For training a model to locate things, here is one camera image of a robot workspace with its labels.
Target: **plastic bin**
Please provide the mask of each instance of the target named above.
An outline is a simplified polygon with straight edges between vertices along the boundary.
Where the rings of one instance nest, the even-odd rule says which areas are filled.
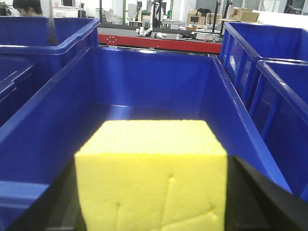
[[[270,25],[225,23],[220,60],[249,109],[260,71],[258,60],[308,63],[308,31]]]
[[[34,94],[35,67],[23,58],[0,55],[0,127]]]
[[[308,201],[308,64],[259,61],[250,109],[293,194]]]
[[[203,119],[230,155],[290,191],[217,58],[103,47],[81,51],[0,128],[0,180],[51,184],[112,119]]]
[[[57,46],[47,42],[48,18],[0,18],[0,54],[24,57],[37,64],[37,90],[82,48],[99,45],[98,19],[55,18],[54,21],[59,40]]]

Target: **white object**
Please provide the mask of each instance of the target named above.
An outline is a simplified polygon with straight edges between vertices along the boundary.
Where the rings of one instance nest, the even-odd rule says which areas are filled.
[[[257,23],[260,24],[308,29],[308,15],[265,11],[256,12],[260,12],[257,20]]]
[[[53,16],[54,17],[67,17],[67,18],[78,18],[78,10],[80,8],[76,7],[54,7]]]

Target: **cardboard box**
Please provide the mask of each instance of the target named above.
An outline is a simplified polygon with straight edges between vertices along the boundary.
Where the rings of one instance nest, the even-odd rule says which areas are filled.
[[[187,15],[187,22],[191,24],[205,24],[205,16],[201,16],[200,12],[197,10],[189,10]]]
[[[233,15],[236,15],[238,7],[230,6],[227,11],[226,19],[232,18]]]
[[[258,20],[259,15],[260,13],[257,12],[241,11],[239,15],[239,21],[255,23]]]
[[[151,20],[151,16],[150,15],[143,15],[142,19],[144,19],[144,20]]]
[[[206,14],[206,22],[205,22],[205,24],[210,24],[209,22],[210,22],[210,19],[211,19],[211,25],[214,23],[214,17],[215,17],[215,14],[213,14],[213,13],[211,13],[211,14],[209,14],[209,13],[207,13]],[[222,14],[217,14],[217,17],[216,17],[216,25],[218,25],[218,24],[220,24],[221,23],[221,19],[222,19]]]

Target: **metal pole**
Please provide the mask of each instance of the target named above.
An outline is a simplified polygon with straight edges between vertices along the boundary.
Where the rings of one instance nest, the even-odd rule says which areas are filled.
[[[123,13],[122,13],[123,25],[125,25],[125,14],[126,14],[126,0],[123,0]]]
[[[101,21],[101,23],[103,22],[103,18],[102,18],[102,0],[100,0],[100,21]]]

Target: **blue plastic bin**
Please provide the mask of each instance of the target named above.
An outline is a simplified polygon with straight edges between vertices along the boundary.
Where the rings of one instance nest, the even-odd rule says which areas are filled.
[[[250,115],[293,194],[308,201],[308,64],[259,61]]]
[[[225,23],[220,60],[249,109],[260,71],[258,60],[308,63],[308,31],[270,25]]]
[[[205,120],[229,154],[290,191],[217,58],[100,47],[81,51],[0,128],[0,180],[51,184],[113,119]]]
[[[38,90],[82,48],[98,46],[99,19],[55,18],[59,45],[47,42],[48,18],[0,17],[0,54],[24,57],[37,65]]]
[[[35,93],[35,67],[23,58],[0,55],[0,127]]]

